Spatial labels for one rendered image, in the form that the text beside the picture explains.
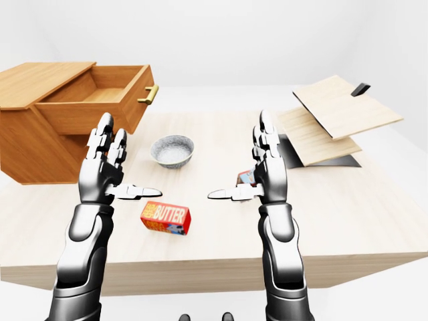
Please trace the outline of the red butter box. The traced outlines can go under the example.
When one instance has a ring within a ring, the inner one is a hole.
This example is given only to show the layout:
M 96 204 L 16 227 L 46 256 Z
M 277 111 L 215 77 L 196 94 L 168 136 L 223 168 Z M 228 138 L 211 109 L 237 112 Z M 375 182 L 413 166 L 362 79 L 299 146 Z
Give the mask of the red butter box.
M 147 229 L 186 235 L 191 224 L 188 207 L 148 201 L 142 210 L 140 219 Z

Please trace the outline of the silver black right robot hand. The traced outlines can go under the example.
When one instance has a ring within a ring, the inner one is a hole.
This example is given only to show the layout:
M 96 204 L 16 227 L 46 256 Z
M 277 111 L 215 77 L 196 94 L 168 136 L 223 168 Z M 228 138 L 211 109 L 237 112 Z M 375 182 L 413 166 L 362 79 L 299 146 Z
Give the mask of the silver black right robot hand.
M 246 201 L 259 197 L 263 204 L 287 201 L 288 180 L 284 158 L 278 146 L 280 138 L 277 128 L 267 110 L 259 115 L 259 124 L 253 128 L 253 172 L 255 185 L 238 184 L 232 189 L 220 189 L 208 194 L 209 199 L 231 199 Z

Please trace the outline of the pale wooden box base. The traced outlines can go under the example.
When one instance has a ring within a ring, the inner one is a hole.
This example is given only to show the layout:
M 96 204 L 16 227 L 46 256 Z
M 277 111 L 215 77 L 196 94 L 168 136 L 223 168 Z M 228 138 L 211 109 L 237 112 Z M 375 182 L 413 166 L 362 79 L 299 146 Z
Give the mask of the pale wooden box base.
M 277 115 L 282 133 L 288 137 L 305 167 L 362 150 L 349 137 L 333 140 L 304 107 L 278 112 Z

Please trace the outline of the grey patterned bowl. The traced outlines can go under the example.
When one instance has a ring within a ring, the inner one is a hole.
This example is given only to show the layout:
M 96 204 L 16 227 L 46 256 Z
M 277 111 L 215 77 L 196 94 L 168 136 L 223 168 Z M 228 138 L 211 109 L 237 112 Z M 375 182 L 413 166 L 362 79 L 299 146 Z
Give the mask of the grey patterned bowl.
M 183 135 L 169 135 L 155 141 L 150 148 L 151 157 L 162 167 L 179 169 L 192 158 L 194 142 Z

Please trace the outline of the open wooden drawer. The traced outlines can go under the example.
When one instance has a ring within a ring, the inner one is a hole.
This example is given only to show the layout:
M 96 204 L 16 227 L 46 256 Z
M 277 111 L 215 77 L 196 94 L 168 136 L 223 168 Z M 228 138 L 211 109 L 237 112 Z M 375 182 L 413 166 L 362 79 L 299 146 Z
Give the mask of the open wooden drawer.
M 92 66 L 35 106 L 59 134 L 88 134 L 106 112 L 115 129 L 132 134 L 147 108 L 138 100 L 153 85 L 149 65 Z

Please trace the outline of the wooden cabinet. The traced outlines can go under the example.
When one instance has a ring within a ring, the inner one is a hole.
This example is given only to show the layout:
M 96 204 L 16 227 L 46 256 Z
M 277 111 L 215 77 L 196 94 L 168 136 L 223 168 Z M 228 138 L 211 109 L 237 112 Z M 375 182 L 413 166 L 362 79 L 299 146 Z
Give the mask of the wooden cabinet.
M 22 184 L 78 180 L 90 133 L 59 134 L 35 104 L 92 66 L 98 65 L 27 62 L 0 73 L 0 163 L 4 173 Z

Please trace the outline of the pale wooden box lid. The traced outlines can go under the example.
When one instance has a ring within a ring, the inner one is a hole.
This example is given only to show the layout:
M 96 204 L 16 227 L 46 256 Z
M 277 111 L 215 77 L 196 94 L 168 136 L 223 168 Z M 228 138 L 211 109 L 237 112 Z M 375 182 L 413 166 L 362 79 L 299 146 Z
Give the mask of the pale wooden box lid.
M 403 120 L 367 93 L 353 96 L 355 86 L 335 75 L 293 91 L 332 140 Z

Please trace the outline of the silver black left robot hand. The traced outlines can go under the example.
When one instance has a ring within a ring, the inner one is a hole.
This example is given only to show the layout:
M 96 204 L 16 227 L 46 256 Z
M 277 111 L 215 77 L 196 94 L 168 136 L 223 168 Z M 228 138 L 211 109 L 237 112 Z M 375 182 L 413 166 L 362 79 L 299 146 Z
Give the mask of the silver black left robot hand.
M 83 203 L 109 205 L 115 198 L 138 200 L 143 197 L 160 197 L 158 189 L 137 187 L 123 183 L 122 163 L 126 160 L 127 133 L 121 128 L 113 133 L 114 119 L 104 113 L 91 131 L 88 152 L 80 169 L 78 188 Z

